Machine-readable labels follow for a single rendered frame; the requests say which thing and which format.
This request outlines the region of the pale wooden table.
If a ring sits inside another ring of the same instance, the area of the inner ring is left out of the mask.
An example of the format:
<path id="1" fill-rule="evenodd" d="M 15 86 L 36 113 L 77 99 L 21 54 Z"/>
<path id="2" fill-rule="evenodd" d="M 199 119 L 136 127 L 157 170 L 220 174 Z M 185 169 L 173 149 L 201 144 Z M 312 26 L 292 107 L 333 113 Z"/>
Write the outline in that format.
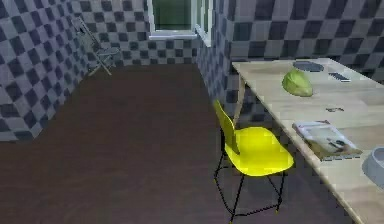
<path id="1" fill-rule="evenodd" d="M 297 97 L 281 86 L 293 68 L 291 60 L 234 62 L 240 75 L 238 99 L 248 86 L 284 130 L 306 162 L 357 224 L 384 224 L 384 190 L 362 171 L 362 164 L 376 147 L 384 146 L 384 86 L 329 58 L 318 58 L 324 67 L 308 75 L 311 97 Z M 351 82 L 340 82 L 337 72 Z M 343 112 L 328 112 L 340 107 Z M 322 162 L 292 128 L 296 121 L 327 120 L 363 154 L 356 159 Z"/>

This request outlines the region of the grey round bowl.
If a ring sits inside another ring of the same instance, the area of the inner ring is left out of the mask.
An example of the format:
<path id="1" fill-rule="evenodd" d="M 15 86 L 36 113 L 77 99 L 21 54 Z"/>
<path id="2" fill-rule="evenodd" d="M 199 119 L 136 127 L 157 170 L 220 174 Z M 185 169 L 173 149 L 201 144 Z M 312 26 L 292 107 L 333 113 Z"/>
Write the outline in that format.
<path id="1" fill-rule="evenodd" d="M 362 165 L 363 173 L 384 190 L 384 146 L 374 148 Z"/>

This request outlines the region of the yellow chair with black legs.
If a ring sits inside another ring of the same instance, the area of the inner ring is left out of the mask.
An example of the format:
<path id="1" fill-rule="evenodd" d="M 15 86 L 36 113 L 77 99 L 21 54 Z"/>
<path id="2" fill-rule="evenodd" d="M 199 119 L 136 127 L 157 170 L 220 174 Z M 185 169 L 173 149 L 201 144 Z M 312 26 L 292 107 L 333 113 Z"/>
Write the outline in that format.
<path id="1" fill-rule="evenodd" d="M 268 129 L 259 126 L 236 129 L 219 100 L 212 102 L 220 125 L 221 157 L 213 177 L 223 205 L 230 214 L 229 224 L 236 217 L 245 217 L 269 209 L 280 210 L 283 202 L 283 189 L 286 172 L 294 165 L 294 159 L 288 150 Z M 218 181 L 223 169 L 235 168 L 241 175 L 233 207 L 230 208 Z M 237 207 L 245 177 L 266 177 L 276 192 L 277 202 L 247 213 L 238 213 Z"/>

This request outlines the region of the green lettuce head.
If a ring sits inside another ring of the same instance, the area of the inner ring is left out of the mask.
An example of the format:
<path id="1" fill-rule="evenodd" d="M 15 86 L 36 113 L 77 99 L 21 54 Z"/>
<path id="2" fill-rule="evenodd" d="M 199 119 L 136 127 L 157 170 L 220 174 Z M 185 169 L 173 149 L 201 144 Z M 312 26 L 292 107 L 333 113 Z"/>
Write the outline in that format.
<path id="1" fill-rule="evenodd" d="M 313 95 L 312 84 L 307 76 L 297 69 L 290 70 L 282 80 L 282 87 L 294 96 L 311 97 Z"/>

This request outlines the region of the dark grey round plate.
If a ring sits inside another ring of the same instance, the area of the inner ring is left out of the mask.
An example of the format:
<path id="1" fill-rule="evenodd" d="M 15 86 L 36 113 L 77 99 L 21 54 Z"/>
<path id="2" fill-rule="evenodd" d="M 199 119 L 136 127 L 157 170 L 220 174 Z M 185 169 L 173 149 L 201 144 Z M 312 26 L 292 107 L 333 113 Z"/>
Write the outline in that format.
<path id="1" fill-rule="evenodd" d="M 324 67 L 321 64 L 311 61 L 295 61 L 293 66 L 307 72 L 321 72 L 324 70 Z"/>

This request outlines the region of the grey folding chair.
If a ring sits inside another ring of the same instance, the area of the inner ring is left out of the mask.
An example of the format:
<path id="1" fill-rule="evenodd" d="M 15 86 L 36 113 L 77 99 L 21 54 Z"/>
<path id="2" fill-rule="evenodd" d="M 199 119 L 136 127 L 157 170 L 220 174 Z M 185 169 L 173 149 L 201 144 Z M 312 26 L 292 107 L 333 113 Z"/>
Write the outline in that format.
<path id="1" fill-rule="evenodd" d="M 90 71 L 90 75 L 93 75 L 98 69 L 103 68 L 107 74 L 111 76 L 112 72 L 110 68 L 114 67 L 114 59 L 121 52 L 120 48 L 102 47 L 81 17 L 75 17 L 71 22 L 82 46 L 96 59 L 96 66 Z"/>

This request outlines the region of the white framed window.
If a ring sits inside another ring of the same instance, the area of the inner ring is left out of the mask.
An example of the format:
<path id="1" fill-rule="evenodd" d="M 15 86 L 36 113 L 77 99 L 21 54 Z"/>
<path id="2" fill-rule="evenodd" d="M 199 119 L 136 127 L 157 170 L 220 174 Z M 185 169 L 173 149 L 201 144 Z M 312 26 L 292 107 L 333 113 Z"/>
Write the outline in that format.
<path id="1" fill-rule="evenodd" d="M 194 39 L 212 45 L 213 0 L 147 0 L 150 40 Z"/>

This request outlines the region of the white picture book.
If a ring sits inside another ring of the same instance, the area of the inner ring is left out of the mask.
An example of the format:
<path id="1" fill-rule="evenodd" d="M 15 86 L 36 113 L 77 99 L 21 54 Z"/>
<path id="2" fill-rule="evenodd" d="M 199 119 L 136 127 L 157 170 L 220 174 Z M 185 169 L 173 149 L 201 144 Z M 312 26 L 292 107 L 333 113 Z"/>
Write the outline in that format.
<path id="1" fill-rule="evenodd" d="M 359 158 L 362 151 L 327 120 L 294 122 L 292 128 L 320 161 Z"/>

